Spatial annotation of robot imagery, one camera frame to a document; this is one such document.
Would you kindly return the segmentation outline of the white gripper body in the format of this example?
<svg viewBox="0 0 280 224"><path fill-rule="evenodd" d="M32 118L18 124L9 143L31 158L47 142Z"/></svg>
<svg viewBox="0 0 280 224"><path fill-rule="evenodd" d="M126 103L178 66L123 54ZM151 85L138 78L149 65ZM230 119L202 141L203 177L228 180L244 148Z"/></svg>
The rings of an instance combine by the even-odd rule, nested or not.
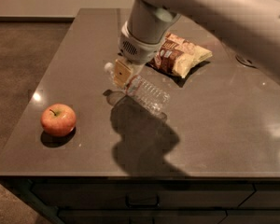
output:
<svg viewBox="0 0 280 224"><path fill-rule="evenodd" d="M128 22L122 26L119 37L119 53L131 63L140 65L150 62L160 47L161 41L149 44L135 38L128 30Z"/></svg>

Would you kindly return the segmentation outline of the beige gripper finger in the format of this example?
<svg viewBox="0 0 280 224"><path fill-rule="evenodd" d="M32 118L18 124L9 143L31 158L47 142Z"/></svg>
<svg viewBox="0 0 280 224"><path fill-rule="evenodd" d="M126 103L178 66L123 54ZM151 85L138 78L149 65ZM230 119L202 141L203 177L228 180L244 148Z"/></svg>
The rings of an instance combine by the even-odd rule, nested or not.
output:
<svg viewBox="0 0 280 224"><path fill-rule="evenodd" d="M133 74L132 65L125 59L118 58L114 66L114 82L120 87L124 88Z"/></svg>

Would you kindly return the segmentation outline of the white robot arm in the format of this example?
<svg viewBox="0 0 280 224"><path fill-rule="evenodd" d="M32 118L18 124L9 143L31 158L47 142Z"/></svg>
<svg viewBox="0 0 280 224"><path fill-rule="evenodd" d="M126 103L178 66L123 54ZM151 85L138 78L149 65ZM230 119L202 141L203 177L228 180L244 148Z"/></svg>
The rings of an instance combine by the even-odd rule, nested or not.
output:
<svg viewBox="0 0 280 224"><path fill-rule="evenodd" d="M121 29L117 84L125 86L153 59L181 15L280 85L280 0L134 0Z"/></svg>

